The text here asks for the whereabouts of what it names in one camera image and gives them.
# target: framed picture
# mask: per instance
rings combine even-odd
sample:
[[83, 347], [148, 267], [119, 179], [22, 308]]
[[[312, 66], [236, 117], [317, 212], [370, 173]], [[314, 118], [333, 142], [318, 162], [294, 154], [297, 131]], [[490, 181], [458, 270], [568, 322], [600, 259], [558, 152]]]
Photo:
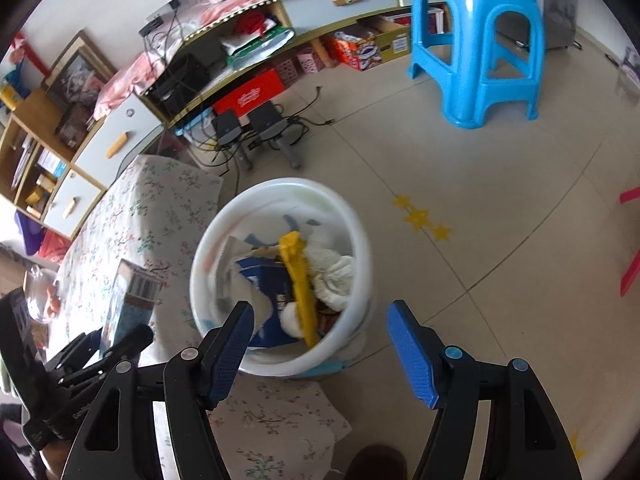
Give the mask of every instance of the framed picture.
[[42, 86], [63, 108], [80, 103], [93, 111], [100, 90], [115, 73], [113, 65], [81, 30], [53, 63]]
[[83, 54], [82, 49], [79, 50], [62, 67], [47, 94], [54, 94], [56, 98], [53, 101], [59, 100], [63, 105], [79, 103], [93, 111], [98, 94], [107, 83], [107, 79], [96, 71]]

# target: blue plastic stool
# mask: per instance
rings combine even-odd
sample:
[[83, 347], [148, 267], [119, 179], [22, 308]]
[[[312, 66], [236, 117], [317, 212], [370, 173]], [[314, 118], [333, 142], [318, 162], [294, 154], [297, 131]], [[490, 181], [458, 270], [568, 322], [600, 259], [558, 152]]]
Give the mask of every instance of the blue plastic stool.
[[[527, 101], [530, 120], [537, 118], [545, 36], [536, 0], [446, 0], [453, 32], [429, 34], [428, 0], [414, 0], [412, 8], [412, 64], [408, 75], [420, 69], [430, 74], [442, 90], [442, 113], [461, 128], [479, 128], [489, 106], [504, 101]], [[495, 41], [495, 20], [507, 11], [529, 19], [529, 62]], [[427, 49], [452, 45], [451, 65]], [[519, 70], [522, 79], [489, 78], [489, 70], [504, 59]]]

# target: pink basket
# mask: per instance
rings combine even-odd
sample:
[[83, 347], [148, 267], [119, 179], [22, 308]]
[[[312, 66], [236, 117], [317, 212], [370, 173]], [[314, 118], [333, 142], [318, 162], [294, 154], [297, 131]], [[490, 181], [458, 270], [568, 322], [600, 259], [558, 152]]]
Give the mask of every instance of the pink basket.
[[307, 74], [316, 74], [322, 70], [324, 64], [320, 61], [318, 54], [310, 46], [298, 52], [298, 62], [302, 70]]
[[278, 72], [278, 77], [284, 86], [290, 86], [298, 79], [298, 70], [296, 64], [290, 57], [283, 60], [277, 60], [273, 63], [273, 67]]

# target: tiled floor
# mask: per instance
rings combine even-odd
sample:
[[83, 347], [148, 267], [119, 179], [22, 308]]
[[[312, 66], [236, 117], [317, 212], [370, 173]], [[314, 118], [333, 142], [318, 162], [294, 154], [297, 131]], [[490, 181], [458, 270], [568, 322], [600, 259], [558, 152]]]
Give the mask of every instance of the tiled floor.
[[[351, 203], [372, 244], [377, 311], [361, 360], [321, 381], [353, 432], [336, 449], [343, 469], [367, 444], [398, 447], [417, 464], [433, 413], [414, 398], [383, 322], [403, 298], [443, 341], [478, 360], [525, 358], [568, 434], [585, 479], [601, 478], [640, 426], [640, 283], [624, 298], [620, 275], [640, 248], [640, 107], [614, 94], [616, 70], [585, 42], [546, 56], [540, 118], [521, 104], [460, 130], [440, 114], [440, 91], [405, 75], [405, 57], [365, 73], [345, 66], [305, 76], [279, 97], [332, 126], [313, 126], [292, 170], [268, 149], [240, 190], [280, 176], [327, 184]], [[235, 174], [223, 201], [233, 195]], [[450, 228], [449, 241], [415, 232], [392, 205], [406, 194]], [[479, 413], [486, 425], [488, 410]], [[476, 478], [477, 435], [468, 478]]]

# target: drawer handle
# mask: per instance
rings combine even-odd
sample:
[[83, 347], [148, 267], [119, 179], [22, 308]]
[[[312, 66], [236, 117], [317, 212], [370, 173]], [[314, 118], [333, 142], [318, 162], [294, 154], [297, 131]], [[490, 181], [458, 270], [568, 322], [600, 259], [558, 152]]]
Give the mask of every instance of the drawer handle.
[[358, 2], [361, 2], [361, 1], [362, 0], [334, 0], [333, 4], [336, 7], [344, 7], [351, 4], [357, 4]]
[[111, 145], [111, 147], [107, 150], [107, 153], [105, 153], [104, 156], [107, 158], [111, 158], [113, 155], [115, 155], [122, 149], [122, 147], [127, 143], [128, 140], [129, 140], [129, 132], [124, 132], [121, 136], [118, 137], [118, 140], [116, 140]]
[[65, 211], [62, 213], [62, 218], [67, 218], [74, 211], [77, 202], [76, 197], [71, 199], [71, 202], [69, 202], [69, 205], [66, 206]]

